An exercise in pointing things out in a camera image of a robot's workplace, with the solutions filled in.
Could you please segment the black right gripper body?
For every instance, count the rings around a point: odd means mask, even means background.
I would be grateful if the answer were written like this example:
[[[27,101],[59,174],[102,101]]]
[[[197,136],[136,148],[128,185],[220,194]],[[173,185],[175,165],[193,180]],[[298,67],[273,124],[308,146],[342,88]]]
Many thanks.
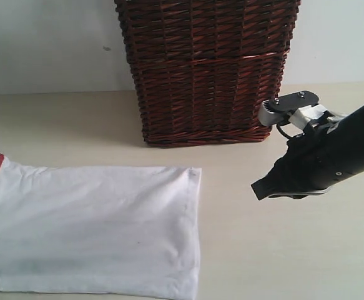
[[[334,129],[290,140],[287,153],[273,168],[328,169],[333,184],[364,171],[364,106],[342,119]]]

